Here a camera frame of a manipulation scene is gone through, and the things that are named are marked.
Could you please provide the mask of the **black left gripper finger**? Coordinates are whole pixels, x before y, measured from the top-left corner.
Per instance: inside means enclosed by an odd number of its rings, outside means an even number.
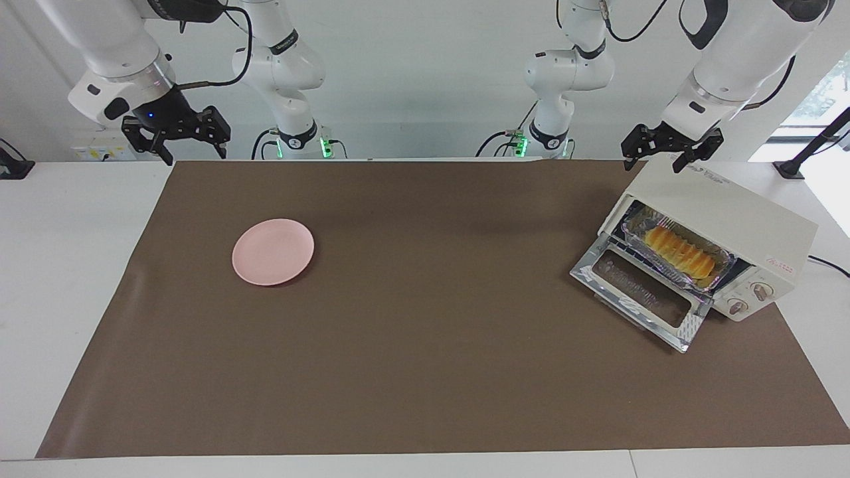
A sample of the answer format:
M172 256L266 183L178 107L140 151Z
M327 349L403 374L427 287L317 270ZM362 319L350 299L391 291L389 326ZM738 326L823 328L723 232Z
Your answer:
M620 151L622 151L622 157L624 157L624 169L631 171L641 158L655 154L654 141L655 130L653 128L635 126L620 143Z
M674 173L680 173L696 161L707 161L724 142L722 130L713 129L693 145L686 145L680 156L672 163Z

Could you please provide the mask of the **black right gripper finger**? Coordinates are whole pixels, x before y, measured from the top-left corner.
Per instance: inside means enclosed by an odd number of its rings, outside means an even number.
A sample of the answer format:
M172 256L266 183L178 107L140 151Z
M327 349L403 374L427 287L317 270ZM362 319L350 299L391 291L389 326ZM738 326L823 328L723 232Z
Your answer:
M174 164L174 158L166 146L167 130L152 129L143 126L135 117L122 118L122 133L137 153L149 153L160 158L168 167Z
M227 144L231 140L230 124L225 121L221 112L215 106L207 106L197 113L195 139L212 145L216 154L222 160L227 158Z

